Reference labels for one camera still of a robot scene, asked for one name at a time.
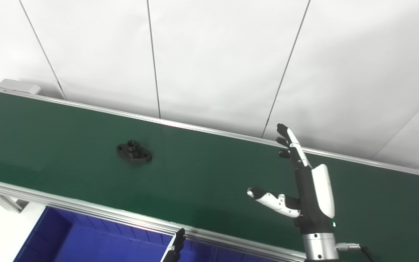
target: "black metal part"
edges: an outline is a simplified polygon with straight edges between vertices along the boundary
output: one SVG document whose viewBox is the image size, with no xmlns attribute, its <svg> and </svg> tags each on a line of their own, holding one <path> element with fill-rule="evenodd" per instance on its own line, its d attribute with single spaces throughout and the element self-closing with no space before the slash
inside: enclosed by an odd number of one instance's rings
<svg viewBox="0 0 419 262">
<path fill-rule="evenodd" d="M 278 154 L 281 158 L 284 158 L 284 159 L 291 158 L 291 153 L 287 149 L 279 150 Z"/>
<path fill-rule="evenodd" d="M 151 161 L 151 152 L 143 148 L 136 140 L 127 141 L 126 144 L 119 144 L 116 147 L 119 156 L 132 162 L 148 162 Z"/>
<path fill-rule="evenodd" d="M 181 255 L 180 251 L 183 249 L 185 241 L 185 229 L 179 229 L 176 232 L 176 238 L 172 243 L 169 243 L 170 246 L 173 246 L 173 250 L 169 250 L 166 256 L 164 257 L 163 262 L 178 262 Z"/>
</svg>

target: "robotic hand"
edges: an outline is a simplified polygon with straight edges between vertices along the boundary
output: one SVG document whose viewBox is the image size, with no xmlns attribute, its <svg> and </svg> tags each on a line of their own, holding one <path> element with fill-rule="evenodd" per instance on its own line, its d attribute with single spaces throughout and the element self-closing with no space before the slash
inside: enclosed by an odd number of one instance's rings
<svg viewBox="0 0 419 262">
<path fill-rule="evenodd" d="M 299 198 L 275 194 L 258 187 L 250 187 L 247 194 L 261 204 L 283 215 L 292 217 L 300 228 L 306 252 L 306 262 L 339 262 L 334 238 L 334 198 L 327 166 L 312 168 L 300 143 L 288 127 L 278 124 L 283 136 L 276 141 L 287 149 L 279 156 L 290 158 L 295 167 Z"/>
</svg>

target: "white wall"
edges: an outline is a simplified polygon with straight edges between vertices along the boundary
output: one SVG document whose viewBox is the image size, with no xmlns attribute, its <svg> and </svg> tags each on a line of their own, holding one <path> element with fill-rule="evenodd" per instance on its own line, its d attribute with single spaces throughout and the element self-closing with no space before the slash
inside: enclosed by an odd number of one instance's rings
<svg viewBox="0 0 419 262">
<path fill-rule="evenodd" d="M 0 0 L 0 80 L 419 168 L 419 0 L 307 4 Z"/>
</svg>

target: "mechanical part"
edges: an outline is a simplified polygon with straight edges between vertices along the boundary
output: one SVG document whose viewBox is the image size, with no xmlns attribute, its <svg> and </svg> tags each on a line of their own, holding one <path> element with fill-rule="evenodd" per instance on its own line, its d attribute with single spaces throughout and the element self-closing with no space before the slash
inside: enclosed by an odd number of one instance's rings
<svg viewBox="0 0 419 262">
<path fill-rule="evenodd" d="M 314 258 L 314 260 L 339 259 L 333 233 L 304 234 L 303 243 L 307 258 Z"/>
<path fill-rule="evenodd" d="M 374 259 L 373 259 L 372 255 L 371 255 L 371 252 L 368 249 L 368 247 L 361 246 L 360 244 L 356 244 L 356 243 L 337 243 L 336 244 L 336 249 L 337 249 L 337 251 L 355 251 L 355 250 L 359 250 L 359 251 L 363 252 L 363 254 L 366 255 L 366 257 L 371 262 L 374 262 Z"/>
<path fill-rule="evenodd" d="M 140 146 L 136 140 L 130 140 L 127 144 L 120 144 L 116 147 L 117 153 L 132 162 L 151 161 L 151 152 Z"/>
<path fill-rule="evenodd" d="M 283 215 L 295 218 L 300 215 L 298 199 L 284 194 L 272 194 L 258 187 L 250 187 L 247 194 L 254 200 Z"/>
<path fill-rule="evenodd" d="M 183 242 L 185 241 L 185 229 L 179 229 L 166 248 L 161 262 L 177 262 L 180 259 L 180 251 L 183 249 Z"/>
<path fill-rule="evenodd" d="M 303 235 L 306 261 L 339 261 L 332 220 L 334 197 L 327 166 L 320 164 L 312 168 L 299 141 L 287 126 L 278 124 L 278 133 L 283 138 L 276 141 L 287 147 L 278 155 L 290 158 L 295 167 L 299 198 L 266 192 L 258 187 L 249 187 L 247 194 L 266 207 L 294 218 L 294 224 Z"/>
<path fill-rule="evenodd" d="M 20 213 L 24 209 L 16 201 L 13 201 L 7 196 L 0 195 L 0 206 L 2 206 L 7 211 L 12 211 L 15 213 Z"/>
</svg>

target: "metal bracket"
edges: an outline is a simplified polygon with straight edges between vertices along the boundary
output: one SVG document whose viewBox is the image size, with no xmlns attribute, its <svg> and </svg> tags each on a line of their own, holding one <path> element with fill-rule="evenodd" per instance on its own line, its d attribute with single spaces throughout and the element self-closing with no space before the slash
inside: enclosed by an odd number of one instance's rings
<svg viewBox="0 0 419 262">
<path fill-rule="evenodd" d="M 7 196 L 3 196 L 3 195 L 0 195 L 0 206 L 2 206 L 7 211 L 12 211 L 12 212 L 16 212 L 16 213 L 20 213 L 24 209 L 16 201 L 10 199 Z"/>
</svg>

